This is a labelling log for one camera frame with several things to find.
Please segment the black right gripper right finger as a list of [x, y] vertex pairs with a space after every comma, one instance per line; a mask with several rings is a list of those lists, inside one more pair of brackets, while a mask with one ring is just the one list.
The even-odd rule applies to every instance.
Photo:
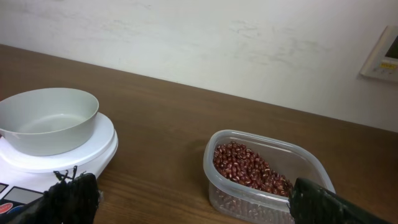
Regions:
[[311, 180], [298, 178], [289, 196], [295, 224], [389, 224]]

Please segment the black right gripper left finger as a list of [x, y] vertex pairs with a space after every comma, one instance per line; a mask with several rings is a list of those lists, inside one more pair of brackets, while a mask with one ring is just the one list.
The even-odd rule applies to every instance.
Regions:
[[55, 171], [58, 182], [44, 195], [16, 212], [1, 217], [2, 224], [93, 224], [100, 202], [96, 176], [82, 173], [76, 176]]

